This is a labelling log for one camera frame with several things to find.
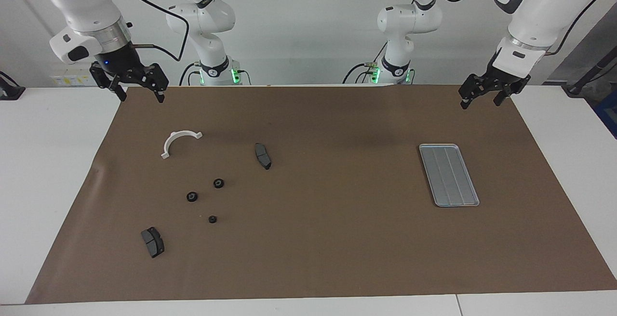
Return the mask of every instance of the white table surface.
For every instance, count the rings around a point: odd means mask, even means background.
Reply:
[[[617,141],[560,88],[530,86],[514,101],[617,275]],[[0,315],[617,315],[617,291],[19,305],[118,105],[98,88],[28,89],[19,101],[0,102]]]

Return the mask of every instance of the white robot link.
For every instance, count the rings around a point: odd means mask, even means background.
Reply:
[[[401,83],[408,78],[414,51],[410,34],[429,33],[441,26],[443,13],[437,0],[412,0],[412,4],[382,9],[377,25],[386,38],[386,54],[372,76],[374,83]]]
[[[237,85],[241,78],[240,64],[225,53],[223,42],[213,33],[231,30],[236,24],[233,9],[223,0],[191,0],[177,4],[170,11],[189,23],[189,40],[199,55],[203,83],[208,86]],[[185,24],[167,15],[172,31],[184,34]]]
[[[568,26],[571,30],[595,1],[495,0],[500,9],[512,15],[512,22],[485,74],[471,74],[461,86],[459,94],[463,109],[487,92],[499,92],[494,99],[496,105],[501,105],[512,94],[520,93],[531,79],[532,68],[545,55],[557,53],[548,51],[563,31]]]
[[[90,73],[99,87],[124,101],[126,93],[119,83],[136,83],[152,90],[163,103],[169,81],[158,64],[141,64],[129,26],[112,0],[51,1],[67,22],[67,27],[49,42],[60,60],[72,64],[94,56]]]

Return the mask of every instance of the white curved part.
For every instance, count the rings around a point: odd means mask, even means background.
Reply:
[[[167,138],[167,140],[165,141],[165,145],[163,145],[163,154],[161,155],[163,159],[169,158],[169,146],[174,142],[174,140],[180,138],[181,136],[192,136],[195,139],[199,139],[203,135],[201,134],[201,132],[195,133],[190,130],[183,130],[181,132],[172,132],[169,138]]]

